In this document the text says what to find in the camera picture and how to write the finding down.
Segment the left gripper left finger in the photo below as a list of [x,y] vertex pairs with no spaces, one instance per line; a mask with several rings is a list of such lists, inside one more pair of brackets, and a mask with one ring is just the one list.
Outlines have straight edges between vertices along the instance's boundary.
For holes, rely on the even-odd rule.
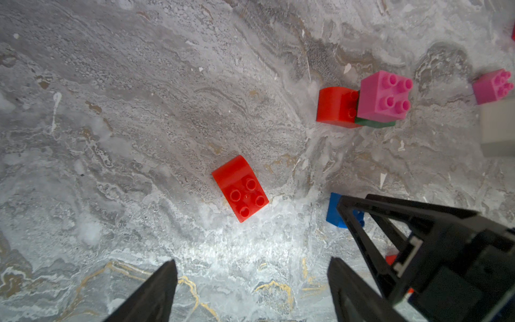
[[105,322],[168,322],[174,300],[178,273],[174,260],[165,262]]

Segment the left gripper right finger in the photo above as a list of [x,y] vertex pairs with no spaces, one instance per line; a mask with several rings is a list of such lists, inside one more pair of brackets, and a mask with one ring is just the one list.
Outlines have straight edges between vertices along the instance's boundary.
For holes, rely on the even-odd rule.
[[327,278],[338,321],[395,321],[396,311],[340,258],[332,257]]

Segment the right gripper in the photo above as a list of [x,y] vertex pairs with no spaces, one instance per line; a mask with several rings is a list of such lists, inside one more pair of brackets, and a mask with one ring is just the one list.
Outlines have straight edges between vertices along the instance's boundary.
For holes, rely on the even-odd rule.
[[[392,267],[356,220],[368,213],[400,250]],[[337,212],[382,294],[428,321],[514,320],[514,229],[477,211],[381,195],[340,197]],[[393,224],[406,224],[409,239]]]

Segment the green lego brick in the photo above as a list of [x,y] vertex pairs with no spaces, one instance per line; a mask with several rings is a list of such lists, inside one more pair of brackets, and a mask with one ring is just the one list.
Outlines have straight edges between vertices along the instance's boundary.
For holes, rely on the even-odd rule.
[[379,129],[379,128],[384,128],[384,127],[394,127],[396,125],[396,122],[393,121],[393,122],[383,123],[383,122],[377,122],[377,121],[372,121],[372,120],[356,117],[355,124]]

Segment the small red curved brick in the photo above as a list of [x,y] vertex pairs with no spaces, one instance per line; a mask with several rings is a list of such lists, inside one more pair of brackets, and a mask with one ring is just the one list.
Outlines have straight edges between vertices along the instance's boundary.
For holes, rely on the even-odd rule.
[[357,128],[359,91],[327,87],[319,91],[316,121],[345,128]]

